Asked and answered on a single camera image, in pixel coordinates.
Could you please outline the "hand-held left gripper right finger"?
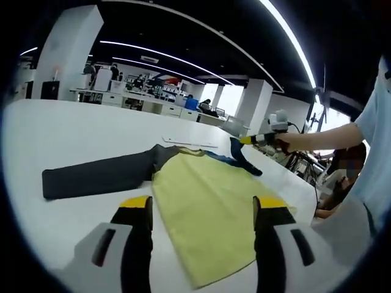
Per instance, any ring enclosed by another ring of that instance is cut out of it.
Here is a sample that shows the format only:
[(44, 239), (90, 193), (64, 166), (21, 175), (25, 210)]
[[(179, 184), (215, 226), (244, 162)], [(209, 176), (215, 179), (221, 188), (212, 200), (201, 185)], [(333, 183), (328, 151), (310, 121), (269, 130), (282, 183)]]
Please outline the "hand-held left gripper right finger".
[(257, 292), (332, 292), (347, 276), (330, 243), (282, 200), (253, 198)]

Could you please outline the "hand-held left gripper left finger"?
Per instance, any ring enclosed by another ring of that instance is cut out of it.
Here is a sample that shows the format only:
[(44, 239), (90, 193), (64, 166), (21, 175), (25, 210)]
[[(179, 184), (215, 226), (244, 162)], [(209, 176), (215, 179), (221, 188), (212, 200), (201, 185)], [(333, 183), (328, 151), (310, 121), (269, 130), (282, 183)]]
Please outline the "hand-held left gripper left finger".
[(130, 198), (80, 240), (65, 267), (73, 292), (150, 292), (153, 199)]

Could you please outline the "person's right hand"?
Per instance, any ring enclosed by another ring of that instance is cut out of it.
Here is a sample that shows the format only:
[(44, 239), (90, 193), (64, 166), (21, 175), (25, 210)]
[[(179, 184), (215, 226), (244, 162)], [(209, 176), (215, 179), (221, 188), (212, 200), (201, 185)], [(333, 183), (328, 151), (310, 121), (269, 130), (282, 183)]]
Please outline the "person's right hand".
[(280, 133), (274, 136), (274, 146), (276, 149), (281, 150), (284, 154), (290, 154), (291, 135), (289, 133)]

